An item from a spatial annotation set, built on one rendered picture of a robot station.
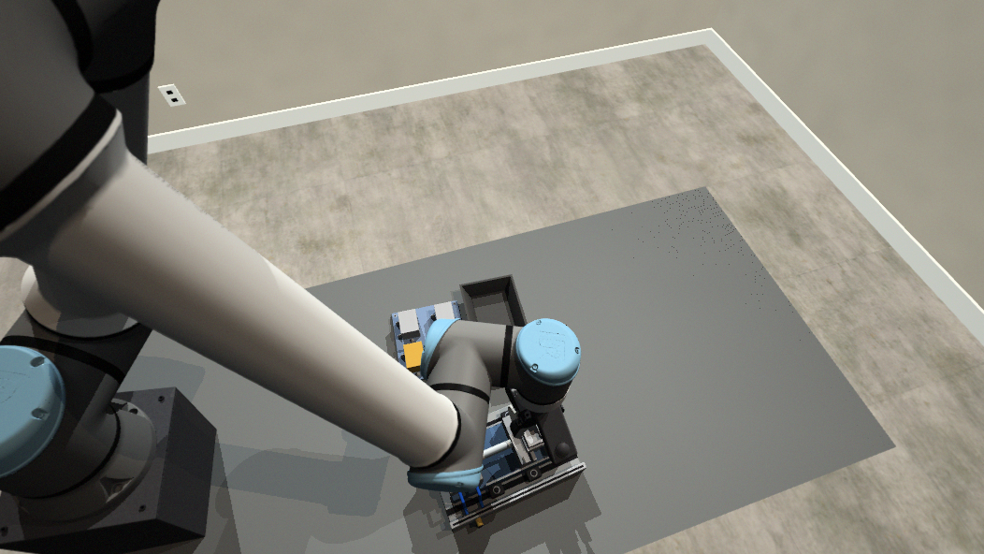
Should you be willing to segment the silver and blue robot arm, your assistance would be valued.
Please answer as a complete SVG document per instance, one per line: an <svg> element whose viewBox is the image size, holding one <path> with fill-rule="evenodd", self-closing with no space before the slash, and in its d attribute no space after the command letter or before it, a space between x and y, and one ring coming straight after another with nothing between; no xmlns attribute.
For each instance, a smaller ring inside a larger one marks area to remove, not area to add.
<svg viewBox="0 0 984 554"><path fill-rule="evenodd" d="M152 330L399 458L413 487L478 487L492 386L554 464L578 455L566 325L438 319L425 384L147 167L159 3L0 0L0 257L30 265L0 342L0 490L66 523L140 484L156 431L113 397Z"/></svg>

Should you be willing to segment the yellow brass block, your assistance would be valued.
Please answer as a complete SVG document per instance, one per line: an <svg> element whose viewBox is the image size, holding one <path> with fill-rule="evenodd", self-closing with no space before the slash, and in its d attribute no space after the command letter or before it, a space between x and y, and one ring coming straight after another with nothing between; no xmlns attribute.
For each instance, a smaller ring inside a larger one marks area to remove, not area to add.
<svg viewBox="0 0 984 554"><path fill-rule="evenodd" d="M411 373L420 372L421 356L424 350L422 342L404 344L403 348L406 359L406 370Z"/></svg>

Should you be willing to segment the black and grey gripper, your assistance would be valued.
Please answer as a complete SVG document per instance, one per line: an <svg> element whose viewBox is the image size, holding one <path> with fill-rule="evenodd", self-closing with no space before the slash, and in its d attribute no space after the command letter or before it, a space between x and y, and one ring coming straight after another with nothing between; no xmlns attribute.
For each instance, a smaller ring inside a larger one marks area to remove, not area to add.
<svg viewBox="0 0 984 554"><path fill-rule="evenodd" d="M511 388L505 387L505 391L513 406L513 407L511 405L508 406L508 412L512 420L512 423L510 424L510 429L512 431L514 438L521 439L526 430L536 425L536 421L533 416L532 410L528 410L527 408L522 406L521 403L519 403L515 395L512 393ZM515 408L517 408L516 411Z"/></svg>

